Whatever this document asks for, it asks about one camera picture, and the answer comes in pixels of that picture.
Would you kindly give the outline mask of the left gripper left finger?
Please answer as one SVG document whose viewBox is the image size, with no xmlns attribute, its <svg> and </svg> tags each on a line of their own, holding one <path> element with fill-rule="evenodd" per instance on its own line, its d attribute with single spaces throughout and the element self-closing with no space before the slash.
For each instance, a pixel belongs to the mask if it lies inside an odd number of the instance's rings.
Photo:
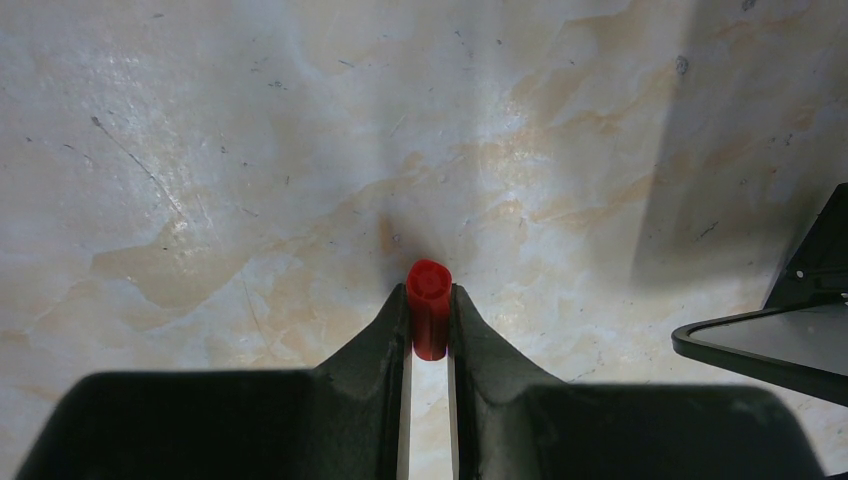
<svg viewBox="0 0 848 480">
<path fill-rule="evenodd" d="M 404 479 L 410 314 L 374 320 L 304 369 L 101 372 L 60 400 L 21 479 Z"/>
</svg>

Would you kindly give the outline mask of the black framed whiteboard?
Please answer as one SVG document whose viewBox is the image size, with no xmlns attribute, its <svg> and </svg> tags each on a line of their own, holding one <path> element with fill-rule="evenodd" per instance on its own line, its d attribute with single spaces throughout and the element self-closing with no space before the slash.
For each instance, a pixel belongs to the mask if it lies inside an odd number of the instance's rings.
<svg viewBox="0 0 848 480">
<path fill-rule="evenodd" d="M 838 185 L 764 307 L 677 328 L 679 355 L 847 403 L 847 186 Z"/>
</svg>

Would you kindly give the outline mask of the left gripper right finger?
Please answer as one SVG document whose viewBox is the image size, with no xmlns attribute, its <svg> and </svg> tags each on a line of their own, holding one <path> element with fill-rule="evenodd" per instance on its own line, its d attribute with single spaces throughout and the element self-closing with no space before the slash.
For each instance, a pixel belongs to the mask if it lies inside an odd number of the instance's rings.
<svg viewBox="0 0 848 480">
<path fill-rule="evenodd" d="M 568 383 L 451 293 L 457 479 L 821 479 L 799 422 L 744 385 Z"/>
</svg>

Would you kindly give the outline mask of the red marker cap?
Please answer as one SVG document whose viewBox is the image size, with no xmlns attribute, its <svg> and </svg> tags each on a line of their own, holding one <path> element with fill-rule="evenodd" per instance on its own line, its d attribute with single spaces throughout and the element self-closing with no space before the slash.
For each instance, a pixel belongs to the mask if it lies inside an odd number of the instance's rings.
<svg viewBox="0 0 848 480">
<path fill-rule="evenodd" d="M 418 260 L 408 272 L 412 346 L 424 361 L 439 361 L 447 353 L 452 285 L 450 271 L 430 259 Z"/>
</svg>

